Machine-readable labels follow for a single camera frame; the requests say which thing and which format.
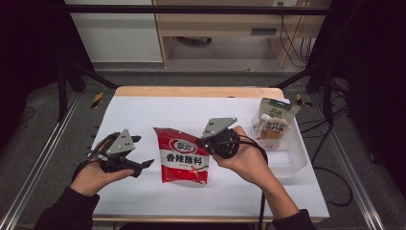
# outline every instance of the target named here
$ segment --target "sleeve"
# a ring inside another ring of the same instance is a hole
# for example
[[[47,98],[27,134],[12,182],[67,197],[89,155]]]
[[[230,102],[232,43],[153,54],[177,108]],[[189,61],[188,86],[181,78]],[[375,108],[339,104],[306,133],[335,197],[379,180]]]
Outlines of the sleeve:
[[[272,224],[277,230],[316,230],[306,209],[300,210],[298,214],[292,217],[274,220]]]
[[[41,214],[34,230],[92,229],[92,215],[99,199],[98,195],[89,197],[66,187],[56,203]]]

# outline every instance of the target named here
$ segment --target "white cabinet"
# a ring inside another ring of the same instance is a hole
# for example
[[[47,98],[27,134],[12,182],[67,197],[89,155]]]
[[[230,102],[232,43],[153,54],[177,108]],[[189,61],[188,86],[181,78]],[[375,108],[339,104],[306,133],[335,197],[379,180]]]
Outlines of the white cabinet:
[[[65,0],[66,4],[151,5],[150,0]],[[71,13],[92,62],[162,62],[153,13]]]

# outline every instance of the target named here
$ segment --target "person's left hand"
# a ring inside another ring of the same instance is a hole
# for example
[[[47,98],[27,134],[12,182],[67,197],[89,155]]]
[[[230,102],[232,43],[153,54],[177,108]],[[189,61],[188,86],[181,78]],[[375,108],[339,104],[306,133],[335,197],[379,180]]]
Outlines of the person's left hand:
[[[70,186],[71,189],[84,196],[94,196],[104,186],[134,174],[133,170],[121,170],[117,172],[106,173],[100,167],[97,157],[89,161],[91,163],[87,164],[78,173]]]

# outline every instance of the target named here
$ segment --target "table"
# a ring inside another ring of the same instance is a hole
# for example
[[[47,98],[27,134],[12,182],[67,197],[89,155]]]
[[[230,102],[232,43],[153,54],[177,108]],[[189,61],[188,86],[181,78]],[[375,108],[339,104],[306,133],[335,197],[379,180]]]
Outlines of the table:
[[[281,1],[286,7],[328,8],[331,0]],[[250,6],[277,7],[276,0],[153,0],[158,6]],[[289,41],[297,38],[316,38],[325,17],[321,15],[286,15],[282,31],[280,15],[230,15],[230,14],[168,14],[156,13],[157,31],[161,43],[161,53],[165,67],[169,64],[171,38],[176,36],[228,36],[228,37],[268,37],[272,50],[281,68],[286,66],[289,56],[294,55],[294,47]]]
[[[109,133],[128,128],[131,135],[141,135],[142,139],[127,158],[136,162],[153,158],[155,162],[138,178],[129,177],[101,190],[94,220],[257,222],[260,189],[234,172],[218,167],[214,160],[210,162],[207,185],[189,181],[162,183],[152,126],[173,127],[198,135],[207,124],[207,116],[227,117],[238,111],[236,125],[245,129],[251,115],[242,114],[236,104],[251,111],[259,108],[260,98],[264,97],[282,99],[283,93],[280,89],[256,87],[120,87],[105,112],[94,146]],[[180,107],[188,108],[186,102],[199,102],[199,106],[176,112]],[[306,152],[305,157],[308,162],[305,167],[294,176],[279,180],[299,208],[306,208],[313,221],[321,221],[328,218],[328,210]],[[264,216],[267,221],[272,218],[268,207]]]

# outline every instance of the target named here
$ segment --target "black backdrop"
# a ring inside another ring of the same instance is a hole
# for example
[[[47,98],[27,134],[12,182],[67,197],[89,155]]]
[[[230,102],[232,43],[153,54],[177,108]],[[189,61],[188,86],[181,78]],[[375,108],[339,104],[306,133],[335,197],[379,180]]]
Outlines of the black backdrop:
[[[24,111],[28,95],[57,80],[62,62],[74,60],[94,71],[69,13],[51,13],[41,4],[63,0],[0,1],[0,150]],[[72,73],[71,79],[79,79]]]
[[[355,9],[360,2],[336,0],[332,7]],[[310,64],[350,15],[326,18]],[[406,197],[406,1],[364,1],[328,58],[333,77],[349,82],[350,110],[374,161],[386,166]],[[309,85],[322,79],[315,74]]]

